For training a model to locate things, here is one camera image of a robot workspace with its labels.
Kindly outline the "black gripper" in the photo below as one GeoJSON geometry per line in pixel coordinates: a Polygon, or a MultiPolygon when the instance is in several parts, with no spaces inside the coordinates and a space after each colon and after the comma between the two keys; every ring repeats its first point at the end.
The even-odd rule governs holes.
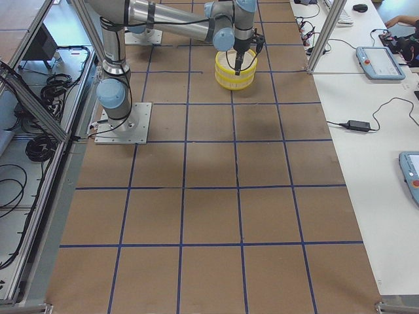
{"type": "Polygon", "coordinates": [[[234,49],[237,55],[235,57],[234,70],[235,70],[236,76],[240,75],[240,71],[242,70],[243,62],[244,62],[244,54],[249,50],[250,45],[251,45],[251,39],[245,39],[245,40],[235,39],[234,49]]]}

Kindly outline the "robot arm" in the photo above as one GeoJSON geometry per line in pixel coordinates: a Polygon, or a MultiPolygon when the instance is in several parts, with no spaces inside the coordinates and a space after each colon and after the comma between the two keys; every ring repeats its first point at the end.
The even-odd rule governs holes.
{"type": "Polygon", "coordinates": [[[100,17],[103,70],[110,77],[129,71],[127,44],[160,45],[165,32],[212,44],[220,52],[234,50],[235,75],[244,71],[250,46],[261,48],[265,42],[254,26],[256,1],[207,2],[203,16],[155,1],[91,1],[90,6],[100,17]]]}

